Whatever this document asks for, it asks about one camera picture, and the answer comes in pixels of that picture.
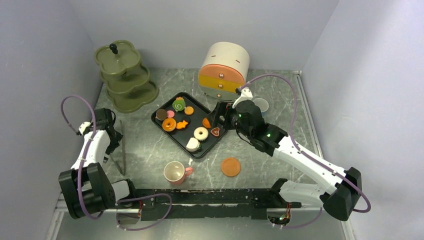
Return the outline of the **metal food tongs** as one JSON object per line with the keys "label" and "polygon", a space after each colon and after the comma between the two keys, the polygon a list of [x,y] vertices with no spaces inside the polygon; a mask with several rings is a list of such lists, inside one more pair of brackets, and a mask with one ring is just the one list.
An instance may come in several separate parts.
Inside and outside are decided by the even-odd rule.
{"label": "metal food tongs", "polygon": [[115,165],[116,169],[119,171],[119,173],[123,176],[126,175],[126,166],[127,166],[127,161],[126,161],[126,137],[125,137],[125,128],[124,128],[124,124],[123,121],[120,120],[119,121],[121,130],[122,130],[122,139],[121,139],[121,165],[118,164],[117,161],[115,161],[113,159],[113,157],[110,155],[110,160],[113,162],[113,164]]}

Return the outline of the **orange fish-shaped pastry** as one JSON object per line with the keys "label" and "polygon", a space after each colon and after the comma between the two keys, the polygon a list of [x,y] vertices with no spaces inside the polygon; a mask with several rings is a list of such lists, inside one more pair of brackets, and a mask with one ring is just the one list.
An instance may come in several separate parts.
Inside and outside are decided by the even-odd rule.
{"label": "orange fish-shaped pastry", "polygon": [[188,125],[189,123],[187,122],[187,121],[185,121],[185,120],[183,120],[183,121],[180,121],[180,122],[177,122],[176,123],[176,129],[177,130],[181,130],[181,129],[185,129],[186,127],[187,127],[187,125]]}

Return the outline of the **green swirl roll cake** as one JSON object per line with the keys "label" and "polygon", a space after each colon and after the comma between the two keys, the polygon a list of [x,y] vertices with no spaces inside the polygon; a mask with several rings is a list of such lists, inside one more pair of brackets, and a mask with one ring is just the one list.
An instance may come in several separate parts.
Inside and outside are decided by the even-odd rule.
{"label": "green swirl roll cake", "polygon": [[172,107],[176,112],[183,111],[186,108],[186,102],[184,99],[176,99],[172,103]]}

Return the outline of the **brown chocolate round cookie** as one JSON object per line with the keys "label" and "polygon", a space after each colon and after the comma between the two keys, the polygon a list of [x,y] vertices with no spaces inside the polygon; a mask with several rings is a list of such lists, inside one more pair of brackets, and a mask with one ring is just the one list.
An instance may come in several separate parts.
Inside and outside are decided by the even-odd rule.
{"label": "brown chocolate round cookie", "polygon": [[162,108],[158,109],[158,110],[156,111],[156,118],[157,118],[159,121],[164,121],[164,120],[166,120],[166,119],[168,118],[168,112],[167,112],[167,110],[162,109]]}

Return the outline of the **orange glazed donut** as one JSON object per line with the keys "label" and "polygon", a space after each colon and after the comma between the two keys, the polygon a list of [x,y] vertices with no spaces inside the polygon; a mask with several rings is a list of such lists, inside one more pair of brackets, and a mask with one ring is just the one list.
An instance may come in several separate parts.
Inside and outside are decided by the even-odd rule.
{"label": "orange glazed donut", "polygon": [[177,122],[174,118],[166,118],[161,126],[165,132],[172,132],[176,129]]}

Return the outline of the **pink round cookie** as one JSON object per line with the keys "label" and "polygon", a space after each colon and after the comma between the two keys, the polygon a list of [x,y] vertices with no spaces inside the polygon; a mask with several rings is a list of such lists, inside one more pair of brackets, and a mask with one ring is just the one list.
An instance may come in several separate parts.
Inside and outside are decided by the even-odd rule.
{"label": "pink round cookie", "polygon": [[167,111],[167,118],[173,118],[175,116],[175,112],[173,110]]}

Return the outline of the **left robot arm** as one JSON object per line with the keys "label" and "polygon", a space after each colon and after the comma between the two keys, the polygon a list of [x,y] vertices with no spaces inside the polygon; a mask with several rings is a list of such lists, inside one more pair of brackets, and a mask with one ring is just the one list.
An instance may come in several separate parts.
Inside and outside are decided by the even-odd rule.
{"label": "left robot arm", "polygon": [[124,207],[132,208],[139,194],[130,189],[127,180],[111,183],[103,170],[103,164],[112,160],[111,153],[120,146],[123,135],[116,131],[115,113],[108,108],[94,110],[97,131],[93,124],[84,122],[78,134],[83,135],[83,149],[71,169],[61,172],[58,182],[67,210],[73,219],[93,215],[113,208],[119,201]]}

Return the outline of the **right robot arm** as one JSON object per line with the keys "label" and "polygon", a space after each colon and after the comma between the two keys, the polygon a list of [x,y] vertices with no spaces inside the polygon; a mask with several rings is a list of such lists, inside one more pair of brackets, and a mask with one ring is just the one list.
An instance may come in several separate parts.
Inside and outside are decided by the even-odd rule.
{"label": "right robot arm", "polygon": [[354,167],[336,166],[304,148],[286,131],[265,122],[259,107],[251,100],[241,101],[236,106],[219,102],[207,119],[213,128],[221,123],[224,130],[235,130],[256,150],[285,161],[315,182],[284,180],[270,193],[270,202],[275,207],[282,207],[287,202],[313,205],[340,221],[347,221],[356,211],[362,193],[361,172]]}

